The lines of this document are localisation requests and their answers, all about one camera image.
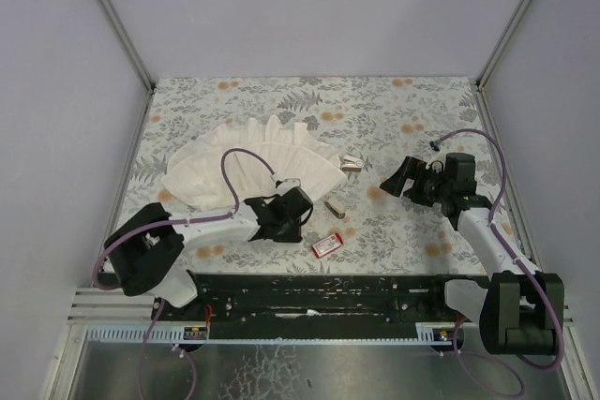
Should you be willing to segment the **brown small stapler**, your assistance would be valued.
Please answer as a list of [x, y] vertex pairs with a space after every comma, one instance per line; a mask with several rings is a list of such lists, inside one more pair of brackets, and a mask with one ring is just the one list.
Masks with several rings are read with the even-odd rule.
[[337, 219], [343, 219], [346, 216], [346, 207], [341, 201], [327, 199], [324, 205]]

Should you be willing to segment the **red white staples box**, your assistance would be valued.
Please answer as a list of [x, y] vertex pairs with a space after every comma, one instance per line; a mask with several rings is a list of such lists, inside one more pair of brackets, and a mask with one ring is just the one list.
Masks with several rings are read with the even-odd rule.
[[339, 233], [333, 233], [311, 246], [311, 250], [317, 259], [324, 258], [339, 250], [344, 245]]

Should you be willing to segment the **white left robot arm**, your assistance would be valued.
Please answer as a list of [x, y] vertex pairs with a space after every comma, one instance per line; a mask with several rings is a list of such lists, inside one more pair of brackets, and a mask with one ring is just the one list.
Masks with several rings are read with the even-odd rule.
[[106, 255], [99, 263], [110, 263], [116, 283], [108, 284], [96, 268], [94, 284], [120, 289], [128, 297], [148, 293], [175, 308], [185, 307], [199, 298], [200, 288], [191, 271], [176, 266], [183, 251], [253, 241], [299, 243], [313, 209], [298, 186], [193, 215], [172, 215], [161, 203], [150, 203], [104, 243]]

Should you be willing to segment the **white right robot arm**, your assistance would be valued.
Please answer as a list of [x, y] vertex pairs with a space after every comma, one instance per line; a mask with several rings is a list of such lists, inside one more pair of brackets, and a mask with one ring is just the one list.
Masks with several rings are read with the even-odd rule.
[[439, 168], [408, 156], [380, 188], [417, 205], [439, 205], [475, 252], [489, 279], [487, 288], [453, 279], [444, 285], [444, 299], [478, 326], [489, 353], [560, 358], [563, 282], [556, 274], [542, 272], [508, 243], [504, 231], [493, 227], [492, 203], [477, 193], [475, 169], [474, 156], [464, 153], [446, 155]]

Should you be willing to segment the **floral table mat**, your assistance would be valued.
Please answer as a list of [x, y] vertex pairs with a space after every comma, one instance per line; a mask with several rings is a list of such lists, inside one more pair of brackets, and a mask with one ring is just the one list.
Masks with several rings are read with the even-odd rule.
[[477, 190], [498, 195], [496, 158], [465, 77], [165, 78], [149, 106], [117, 223], [160, 202], [215, 214], [296, 178], [314, 204], [298, 244], [197, 244], [180, 267], [239, 274], [481, 274], [438, 207], [381, 189], [430, 142], [475, 159]]

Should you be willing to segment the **white folded cloth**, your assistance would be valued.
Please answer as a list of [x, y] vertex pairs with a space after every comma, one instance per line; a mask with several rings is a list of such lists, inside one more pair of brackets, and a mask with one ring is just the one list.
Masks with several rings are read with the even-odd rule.
[[317, 141], [308, 125], [285, 126], [275, 115], [266, 123], [220, 125], [188, 142], [170, 158], [161, 183], [184, 204], [200, 211], [275, 194], [271, 175], [296, 177], [313, 201], [347, 181], [335, 146]]

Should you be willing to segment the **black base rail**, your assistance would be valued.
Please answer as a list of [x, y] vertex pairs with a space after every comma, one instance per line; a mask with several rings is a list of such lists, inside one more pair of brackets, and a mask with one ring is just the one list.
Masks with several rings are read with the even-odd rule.
[[320, 315], [366, 315], [393, 322], [453, 322], [444, 288], [454, 275], [195, 274], [199, 296], [161, 320], [240, 322], [258, 316], [296, 319]]

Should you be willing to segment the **right aluminium frame post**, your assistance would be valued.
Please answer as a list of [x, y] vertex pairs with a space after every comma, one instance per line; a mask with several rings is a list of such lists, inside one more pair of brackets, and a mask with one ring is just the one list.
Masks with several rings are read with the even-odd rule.
[[501, 36], [494, 46], [491, 55], [487, 59], [479, 75], [474, 79], [473, 83], [479, 90], [482, 90], [491, 79], [495, 68], [501, 62], [503, 55], [513, 40], [513, 36], [518, 31], [520, 24], [525, 19], [533, 2], [534, 0], [518, 1], [517, 6], [511, 14], [508, 23], [503, 28]]

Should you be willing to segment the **aluminium frame post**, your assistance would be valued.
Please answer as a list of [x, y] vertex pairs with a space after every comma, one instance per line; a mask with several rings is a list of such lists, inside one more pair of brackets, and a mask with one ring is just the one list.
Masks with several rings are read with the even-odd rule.
[[503, 55], [513, 40], [513, 36], [518, 31], [520, 24], [525, 19], [533, 2], [534, 0], [518, 1], [517, 6], [511, 14], [508, 23], [503, 28], [501, 36], [494, 46], [491, 55], [487, 59], [479, 75], [474, 79], [473, 83], [479, 90], [482, 90], [491, 79], [495, 68], [501, 62]]
[[153, 93], [156, 82], [143, 62], [112, 0], [96, 0], [108, 25], [146, 92]]

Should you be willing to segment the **left aluminium frame post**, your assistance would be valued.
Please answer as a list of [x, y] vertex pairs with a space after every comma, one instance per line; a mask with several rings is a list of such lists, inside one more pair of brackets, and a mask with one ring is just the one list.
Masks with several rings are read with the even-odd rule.
[[96, 0], [108, 25], [146, 92], [153, 93], [156, 82], [143, 62], [112, 0]]

